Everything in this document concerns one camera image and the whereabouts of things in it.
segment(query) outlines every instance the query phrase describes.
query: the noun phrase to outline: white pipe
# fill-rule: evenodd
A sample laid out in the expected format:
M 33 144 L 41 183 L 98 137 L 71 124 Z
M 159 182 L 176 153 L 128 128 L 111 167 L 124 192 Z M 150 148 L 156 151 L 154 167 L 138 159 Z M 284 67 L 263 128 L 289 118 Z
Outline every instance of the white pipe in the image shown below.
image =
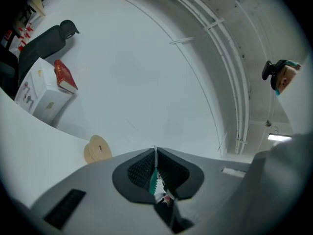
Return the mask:
M 209 25 L 210 25 L 210 23 L 209 23 L 209 21 L 206 19 L 206 17 L 205 17 L 190 1 L 188 1 L 188 0 L 181 0 L 181 2 L 182 2 L 182 4 L 183 4 L 189 11 L 190 11 L 190 9 L 191 9 L 194 13 L 196 13 L 196 14 L 198 15 L 198 18 L 200 19 L 200 23 L 201 23 L 203 26 L 206 27 L 206 26 L 209 26 Z M 234 84 L 233 84 L 233 81 L 232 81 L 232 77 L 231 77 L 231 74 L 230 74 L 230 71 L 229 71 L 227 62 L 226 62 L 226 60 L 225 60 L 225 58 L 224 58 L 224 56 L 223 56 L 223 53 L 221 52 L 221 49 L 220 49 L 219 45 L 218 45 L 217 42 L 215 41 L 215 38 L 216 38 L 216 40 L 219 42 L 219 44 L 220 44 L 220 46 L 221 46 L 223 52 L 224 52 L 225 55 L 226 55 L 226 58 L 227 58 L 227 61 L 228 61 L 229 65 L 230 65 L 230 68 L 231 68 L 232 73 L 233 73 L 234 75 L 236 75 L 235 68 L 234 68 L 233 63 L 232 63 L 232 61 L 231 61 L 231 58 L 230 58 L 230 56 L 229 56 L 229 53 L 228 53 L 228 51 L 227 51 L 225 45 L 224 45 L 223 42 L 221 41 L 219 35 L 216 33 L 215 29 L 211 28 L 211 29 L 209 29 L 209 30 L 206 30 L 206 32 L 210 35 L 210 37 L 212 38 L 212 40 L 213 40 L 215 46 L 217 47 L 218 52 L 220 53 L 220 55 L 221 55 L 221 57 L 222 57 L 222 60 L 223 60 L 223 62 L 224 62 L 224 65 L 225 65 L 225 67 L 226 67 L 227 75 L 228 75 L 228 77 L 229 77 L 230 85 L 231 85 L 231 88 L 232 88 L 232 91 L 233 91 L 233 97 L 234 97 L 234 102 L 235 102 L 235 109 L 236 109 L 236 120 L 237 120 L 237 121 L 236 121 L 236 124 L 237 124 L 237 137 L 236 137 L 236 140 L 237 140 L 238 137 L 239 137 L 240 128 L 242 128 L 242 118 L 243 118 L 243 116 L 242 116 L 242 112 L 243 112 L 243 111 L 242 111 L 242 109 L 241 109 L 242 101 L 241 101 L 241 97 L 240 97 L 240 94 L 239 94 L 239 92 L 240 92 L 240 89 L 239 89 L 239 88 L 240 88 L 240 86 L 239 86 L 239 81 L 238 81 L 238 79 L 235 79 L 235 86 L 236 86 L 236 90 L 238 91 L 238 100 L 239 100 L 239 107 L 238 107 L 238 105 L 237 105 L 237 98 L 236 98 L 236 93 L 235 93 L 235 89 L 234 89 Z M 236 153 L 238 152 L 238 151 L 237 151 L 238 146 L 239 146 L 239 144 L 236 142 L 236 148 L 235 148 L 235 152 L 236 152 Z
M 208 8 L 203 1 L 201 0 L 194 0 L 199 6 L 201 6 L 201 8 L 203 8 L 214 20 L 218 20 L 218 18 L 216 17 L 216 15 L 210 10 L 210 8 Z M 218 24 L 220 30 L 222 31 L 222 33 L 225 35 L 225 37 L 227 38 L 227 40 L 229 41 L 230 47 L 233 50 L 233 54 L 235 56 L 235 59 L 237 61 L 237 65 L 239 67 L 240 70 L 240 74 L 241 74 L 241 78 L 242 78 L 242 83 L 243 83 L 243 89 L 244 89 L 244 99 L 245 99 L 245 130 L 244 130 L 244 136 L 243 136 L 243 141 L 246 141 L 246 136 L 247 136 L 247 132 L 248 132 L 248 125 L 249 125 L 249 95 L 248 95 L 248 87 L 247 87 L 247 80 L 246 80 L 246 74 L 245 74 L 245 69 L 244 66 L 241 62 L 241 59 L 239 57 L 239 53 L 237 51 L 237 48 L 232 40 L 232 38 L 230 37 L 229 33 L 227 32 L 226 28 L 224 27 L 223 24 Z M 241 128 L 239 128 L 239 134 L 240 134 L 240 138 L 239 140 L 241 140 Z M 242 145 L 240 154 L 242 153 L 244 148 L 244 143 Z
M 199 18 L 199 16 L 192 9 L 190 9 L 188 6 L 185 6 L 185 7 L 202 25 L 204 25 L 204 22 L 201 20 L 201 18 Z
M 170 42 L 170 45 L 185 43 L 185 42 L 188 42 L 188 41 L 191 41 L 191 40 L 194 40 L 194 37 L 181 38 L 181 39 L 178 39 L 178 40 Z

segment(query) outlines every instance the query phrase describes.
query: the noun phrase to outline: white box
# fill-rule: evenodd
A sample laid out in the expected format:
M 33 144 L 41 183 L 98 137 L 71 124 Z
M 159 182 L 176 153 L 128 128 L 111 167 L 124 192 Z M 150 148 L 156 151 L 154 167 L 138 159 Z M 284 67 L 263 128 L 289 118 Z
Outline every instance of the white box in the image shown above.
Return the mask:
M 71 97 L 72 93 L 58 86 L 54 67 L 39 58 L 25 76 L 14 101 L 36 118 L 51 124 Z

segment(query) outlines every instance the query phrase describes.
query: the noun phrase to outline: book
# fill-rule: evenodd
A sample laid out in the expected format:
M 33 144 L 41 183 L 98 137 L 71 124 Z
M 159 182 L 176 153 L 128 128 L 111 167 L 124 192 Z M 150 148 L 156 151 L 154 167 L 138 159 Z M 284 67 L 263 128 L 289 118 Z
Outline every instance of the book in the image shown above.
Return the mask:
M 57 83 L 60 87 L 71 93 L 75 93 L 75 91 L 78 90 L 69 69 L 60 59 L 54 61 L 54 72 L 57 76 Z

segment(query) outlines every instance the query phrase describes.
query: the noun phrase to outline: fluorescent light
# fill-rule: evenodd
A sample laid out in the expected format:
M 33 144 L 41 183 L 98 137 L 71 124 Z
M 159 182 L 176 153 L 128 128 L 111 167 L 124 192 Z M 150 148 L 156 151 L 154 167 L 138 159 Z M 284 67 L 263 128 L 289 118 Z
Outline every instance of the fluorescent light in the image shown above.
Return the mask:
M 287 136 L 287 135 L 278 135 L 278 134 L 272 134 L 270 133 L 268 135 L 268 139 L 269 140 L 275 140 L 275 141 L 286 141 L 286 140 L 290 140 L 291 136 Z

